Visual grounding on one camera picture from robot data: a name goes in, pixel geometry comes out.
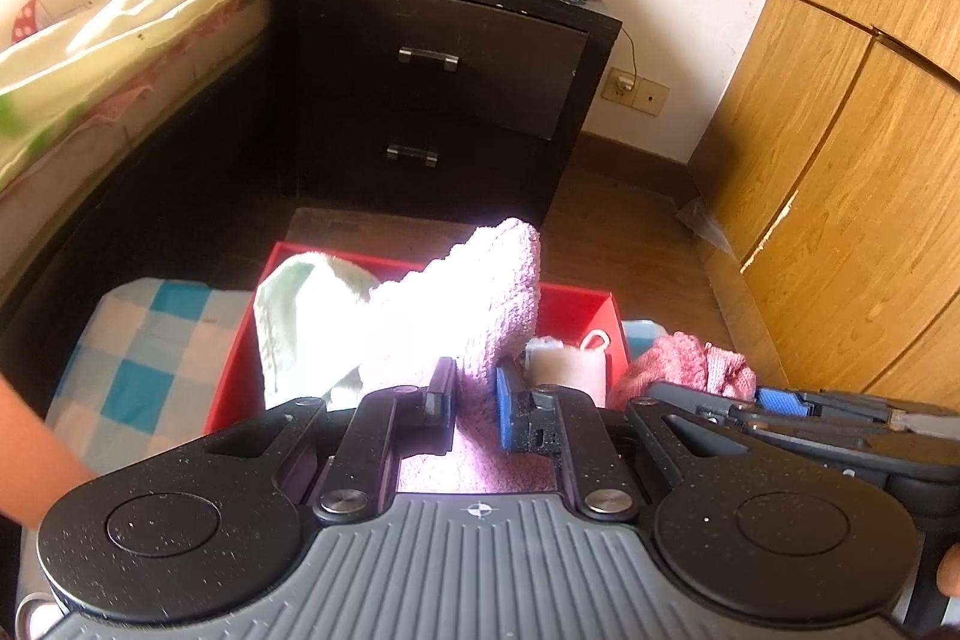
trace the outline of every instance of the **drawer handle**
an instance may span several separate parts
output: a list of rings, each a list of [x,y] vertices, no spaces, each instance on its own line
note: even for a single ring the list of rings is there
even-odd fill
[[[440,61],[444,71],[457,71],[460,64],[458,55],[448,55],[445,52],[433,52],[432,49],[417,49],[416,47],[401,47],[397,52],[400,63],[410,63],[414,58],[424,58],[428,61]]]
[[[416,158],[424,162],[424,166],[433,169],[440,160],[440,153],[436,150],[421,150],[421,148],[408,148],[407,145],[387,145],[387,158],[395,161],[398,158]]]

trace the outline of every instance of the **dark wood nightstand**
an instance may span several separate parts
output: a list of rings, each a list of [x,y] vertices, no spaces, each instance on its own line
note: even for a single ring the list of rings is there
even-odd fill
[[[275,22],[301,194],[481,224],[542,223],[620,30],[598,0],[275,0]]]

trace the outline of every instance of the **pink knitted cloth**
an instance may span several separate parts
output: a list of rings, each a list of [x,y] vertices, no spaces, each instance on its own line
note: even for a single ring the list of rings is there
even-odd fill
[[[370,349],[360,365],[364,391],[425,386],[437,359],[460,370],[457,428],[446,456],[414,456],[400,466],[400,490],[496,493],[555,485],[544,456],[508,456],[497,433],[491,370],[534,335],[539,304],[539,238],[520,220],[478,228],[464,244],[371,291]]]
[[[677,332],[658,336],[650,350],[627,367],[613,384],[607,407],[623,410],[628,401],[643,396],[656,380],[731,399],[752,400],[757,393],[757,375],[743,356]]]

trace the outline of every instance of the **ribbed gray surface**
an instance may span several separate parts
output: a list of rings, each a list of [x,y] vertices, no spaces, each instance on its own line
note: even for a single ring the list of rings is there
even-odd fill
[[[468,510],[484,503],[483,517]],[[817,632],[739,624],[675,588],[620,525],[560,497],[401,494],[382,518],[320,533],[259,602],[175,629],[67,616],[52,640],[888,640],[882,619]]]

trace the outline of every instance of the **metal screw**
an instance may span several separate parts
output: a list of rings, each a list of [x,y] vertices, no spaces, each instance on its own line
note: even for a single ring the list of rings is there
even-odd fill
[[[367,495],[356,488],[339,488],[320,497],[320,507],[339,515],[357,512],[367,506]]]
[[[590,491],[584,501],[593,512],[602,513],[626,512],[634,506],[630,494],[619,488],[598,488]]]

